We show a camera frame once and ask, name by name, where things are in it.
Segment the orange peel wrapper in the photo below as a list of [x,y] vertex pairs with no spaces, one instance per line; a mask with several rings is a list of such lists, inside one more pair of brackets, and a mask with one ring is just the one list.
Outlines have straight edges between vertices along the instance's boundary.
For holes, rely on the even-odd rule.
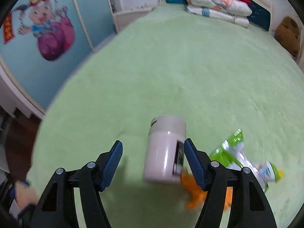
[[[189,174],[187,170],[184,170],[181,174],[181,183],[183,187],[189,192],[191,201],[186,205],[188,209],[194,209],[197,206],[203,204],[206,200],[207,193],[203,191],[197,184],[192,174]],[[232,187],[227,187],[224,211],[227,211],[232,204]]]

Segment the green snack wrapper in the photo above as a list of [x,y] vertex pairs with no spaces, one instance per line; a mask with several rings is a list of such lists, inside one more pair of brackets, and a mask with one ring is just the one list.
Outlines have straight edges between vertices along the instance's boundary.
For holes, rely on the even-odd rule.
[[245,156],[243,132],[238,129],[221,143],[210,155],[213,161],[218,161],[228,169],[241,170],[247,167],[256,177],[263,191],[268,190],[269,182],[279,182],[284,177],[284,172],[265,161],[263,164],[254,163]]

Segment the white plastic jar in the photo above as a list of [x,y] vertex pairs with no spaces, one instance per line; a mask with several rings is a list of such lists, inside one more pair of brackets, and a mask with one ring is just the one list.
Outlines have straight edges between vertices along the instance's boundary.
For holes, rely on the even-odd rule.
[[183,170],[187,125],[179,117],[152,119],[148,134],[143,178],[149,182],[179,183]]

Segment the blue cartoon wardrobe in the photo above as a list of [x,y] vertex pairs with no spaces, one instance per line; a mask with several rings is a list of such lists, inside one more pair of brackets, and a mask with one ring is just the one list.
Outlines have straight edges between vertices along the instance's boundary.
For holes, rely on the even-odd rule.
[[114,33],[109,0],[18,0],[1,27],[1,66],[26,107],[44,113]]

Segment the brown plush toy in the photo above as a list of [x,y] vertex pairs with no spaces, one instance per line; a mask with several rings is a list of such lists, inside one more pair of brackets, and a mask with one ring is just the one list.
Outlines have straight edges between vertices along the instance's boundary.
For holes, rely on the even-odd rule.
[[291,17],[285,17],[275,30],[274,38],[293,57],[300,52],[300,30],[297,23]]

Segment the white folded quilt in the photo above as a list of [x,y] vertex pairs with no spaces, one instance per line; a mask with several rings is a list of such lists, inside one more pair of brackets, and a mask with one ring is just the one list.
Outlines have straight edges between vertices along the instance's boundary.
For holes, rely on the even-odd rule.
[[243,17],[239,15],[231,15],[228,13],[223,13],[206,7],[195,7],[192,5],[187,5],[187,12],[191,14],[202,15],[203,17],[210,17],[214,19],[227,21],[245,28],[247,28],[249,25],[249,20],[247,17]]

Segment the white nightstand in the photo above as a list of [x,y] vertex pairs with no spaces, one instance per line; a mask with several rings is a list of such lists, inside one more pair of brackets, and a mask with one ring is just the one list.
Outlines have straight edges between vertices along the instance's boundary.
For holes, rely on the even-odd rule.
[[131,23],[133,23],[137,19],[149,14],[153,9],[154,7],[146,7],[146,8],[137,8],[134,10],[115,12],[113,14],[113,20],[114,20],[116,33],[120,33],[122,30],[124,30],[126,27],[128,27]]

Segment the floral folded quilt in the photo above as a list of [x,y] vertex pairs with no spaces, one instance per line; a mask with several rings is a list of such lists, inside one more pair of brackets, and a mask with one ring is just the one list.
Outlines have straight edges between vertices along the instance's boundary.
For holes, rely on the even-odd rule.
[[206,7],[232,15],[248,17],[252,14],[249,5],[239,0],[186,0],[196,7]]

